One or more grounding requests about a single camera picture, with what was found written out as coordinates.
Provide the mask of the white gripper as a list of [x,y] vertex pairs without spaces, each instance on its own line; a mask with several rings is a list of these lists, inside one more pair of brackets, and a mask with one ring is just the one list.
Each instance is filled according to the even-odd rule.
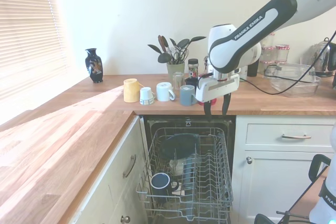
[[231,93],[239,87],[239,74],[229,74],[225,81],[219,81],[213,77],[199,78],[195,97],[203,102],[205,115],[211,114],[211,100],[224,96],[222,115],[226,115],[231,100]]

